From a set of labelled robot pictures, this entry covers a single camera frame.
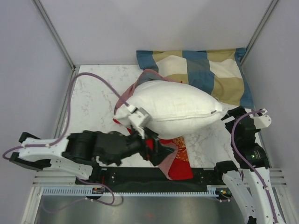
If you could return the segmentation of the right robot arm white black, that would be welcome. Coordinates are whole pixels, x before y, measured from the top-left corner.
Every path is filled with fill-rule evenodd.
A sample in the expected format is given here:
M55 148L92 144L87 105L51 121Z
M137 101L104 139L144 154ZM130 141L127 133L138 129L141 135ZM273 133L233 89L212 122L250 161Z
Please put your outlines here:
M271 124L266 109L246 112L239 106L223 117L231 134L233 161L222 161L214 167L214 180L225 184L235 199L246 224L285 223L273 193L270 164L265 150L256 143L255 134Z

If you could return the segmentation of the red patterned pillowcase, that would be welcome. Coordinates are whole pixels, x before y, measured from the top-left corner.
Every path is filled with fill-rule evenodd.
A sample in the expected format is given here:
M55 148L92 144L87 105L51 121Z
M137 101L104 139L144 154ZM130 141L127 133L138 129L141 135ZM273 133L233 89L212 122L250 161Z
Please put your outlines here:
M124 100L128 100L139 85L145 82L156 80L175 82L175 80L170 78L162 77L152 69L146 69L140 74L138 79L132 85L130 85L126 91L124 91L121 97ZM159 169L163 172L166 178L169 180L187 180L193 178L188 159L180 160L177 158L178 155L187 156L184 138L178 137L169 140L161 139L160 141L163 145L170 146L171 149L174 150L173 153L168 155L160 164L158 164Z

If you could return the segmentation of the white pillow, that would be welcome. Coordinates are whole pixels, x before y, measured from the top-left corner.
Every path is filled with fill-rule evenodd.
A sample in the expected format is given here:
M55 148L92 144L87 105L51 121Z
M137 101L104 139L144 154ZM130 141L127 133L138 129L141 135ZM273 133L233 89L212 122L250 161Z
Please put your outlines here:
M192 134L220 120L228 111L200 89L162 80L139 85L127 102L150 114L146 127L164 140Z

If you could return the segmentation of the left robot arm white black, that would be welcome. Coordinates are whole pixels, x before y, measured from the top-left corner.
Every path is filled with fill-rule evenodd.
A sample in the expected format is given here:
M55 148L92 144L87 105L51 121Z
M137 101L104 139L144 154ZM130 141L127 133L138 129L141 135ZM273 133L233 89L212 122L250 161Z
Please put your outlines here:
M102 179L102 165L116 164L139 154L153 166L165 163L175 155L174 145L163 144L157 135L147 130L143 139L138 132L129 136L120 132L109 133L83 131L63 137L42 140L27 132L22 133L21 145L9 157L9 161L26 169L41 171L45 168L69 173L78 179L97 184Z

